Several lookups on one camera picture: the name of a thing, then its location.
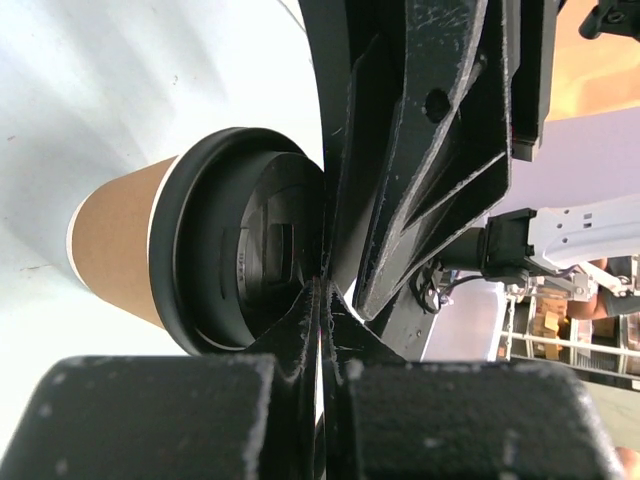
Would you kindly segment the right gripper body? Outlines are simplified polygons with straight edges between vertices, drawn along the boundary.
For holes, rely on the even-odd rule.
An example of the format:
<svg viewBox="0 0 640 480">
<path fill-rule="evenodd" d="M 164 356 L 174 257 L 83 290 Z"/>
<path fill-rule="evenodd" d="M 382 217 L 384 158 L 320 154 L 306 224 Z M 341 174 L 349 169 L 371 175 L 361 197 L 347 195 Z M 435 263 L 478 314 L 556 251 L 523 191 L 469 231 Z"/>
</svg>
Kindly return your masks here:
<svg viewBox="0 0 640 480">
<path fill-rule="evenodd" d="M 507 1 L 512 157 L 532 161 L 550 111 L 555 45 L 553 1 Z"/>
</svg>

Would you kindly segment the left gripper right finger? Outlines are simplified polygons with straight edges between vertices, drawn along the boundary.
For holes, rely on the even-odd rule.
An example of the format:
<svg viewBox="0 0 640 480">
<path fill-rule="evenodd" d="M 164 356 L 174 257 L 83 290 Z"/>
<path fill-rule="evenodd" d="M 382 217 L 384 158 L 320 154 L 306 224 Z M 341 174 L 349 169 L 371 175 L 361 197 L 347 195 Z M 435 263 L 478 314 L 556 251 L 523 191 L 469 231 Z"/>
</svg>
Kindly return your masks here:
<svg viewBox="0 0 640 480">
<path fill-rule="evenodd" d="M 543 362 L 409 362 L 326 285 L 330 479 L 621 479 L 582 382 Z"/>
</svg>

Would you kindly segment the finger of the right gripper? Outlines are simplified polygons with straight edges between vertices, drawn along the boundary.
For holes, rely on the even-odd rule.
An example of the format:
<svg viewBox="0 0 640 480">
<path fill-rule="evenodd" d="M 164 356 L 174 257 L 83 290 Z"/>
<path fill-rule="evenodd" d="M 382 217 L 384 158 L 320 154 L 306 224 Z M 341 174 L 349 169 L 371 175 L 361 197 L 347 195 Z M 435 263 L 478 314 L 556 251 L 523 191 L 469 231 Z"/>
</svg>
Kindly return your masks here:
<svg viewBox="0 0 640 480">
<path fill-rule="evenodd" d="M 349 275 L 371 321 L 506 191 L 509 1 L 354 1 Z"/>
<path fill-rule="evenodd" d="M 362 293 L 375 199 L 404 80 L 403 1 L 302 1 L 320 111 L 324 199 L 318 274 Z"/>
</svg>

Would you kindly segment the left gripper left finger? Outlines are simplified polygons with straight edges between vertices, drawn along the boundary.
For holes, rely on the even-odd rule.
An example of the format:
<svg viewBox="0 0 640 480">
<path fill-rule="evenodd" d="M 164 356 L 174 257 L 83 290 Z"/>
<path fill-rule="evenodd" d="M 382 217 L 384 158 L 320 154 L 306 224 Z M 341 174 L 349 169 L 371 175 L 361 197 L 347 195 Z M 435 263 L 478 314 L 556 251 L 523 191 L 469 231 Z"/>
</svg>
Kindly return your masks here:
<svg viewBox="0 0 640 480">
<path fill-rule="evenodd" d="M 318 479 L 321 285 L 240 353 L 76 356 L 37 384 L 5 479 Z"/>
</svg>

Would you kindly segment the black cup lid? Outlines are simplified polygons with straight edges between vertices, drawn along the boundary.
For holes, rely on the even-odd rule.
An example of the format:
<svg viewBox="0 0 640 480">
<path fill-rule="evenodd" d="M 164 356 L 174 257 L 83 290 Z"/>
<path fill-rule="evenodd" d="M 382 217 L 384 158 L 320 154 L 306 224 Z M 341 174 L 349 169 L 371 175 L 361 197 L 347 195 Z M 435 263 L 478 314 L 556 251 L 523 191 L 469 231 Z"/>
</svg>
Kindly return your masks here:
<svg viewBox="0 0 640 480">
<path fill-rule="evenodd" d="M 153 302 L 187 353 L 246 349 L 320 269 L 324 175 L 285 135 L 233 127 L 174 161 L 148 233 Z"/>
</svg>

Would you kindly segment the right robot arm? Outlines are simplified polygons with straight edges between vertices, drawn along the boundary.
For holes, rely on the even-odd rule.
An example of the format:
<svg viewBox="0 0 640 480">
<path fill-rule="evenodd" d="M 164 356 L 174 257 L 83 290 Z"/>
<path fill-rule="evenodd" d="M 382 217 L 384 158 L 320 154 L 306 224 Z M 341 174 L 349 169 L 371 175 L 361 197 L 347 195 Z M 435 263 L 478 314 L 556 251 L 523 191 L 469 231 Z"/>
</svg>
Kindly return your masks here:
<svg viewBox="0 0 640 480">
<path fill-rule="evenodd" d="M 323 274 L 365 320 L 433 259 L 523 283 L 636 251 L 633 201 L 505 214 L 530 161 L 561 1 L 304 1 L 327 181 Z"/>
</svg>

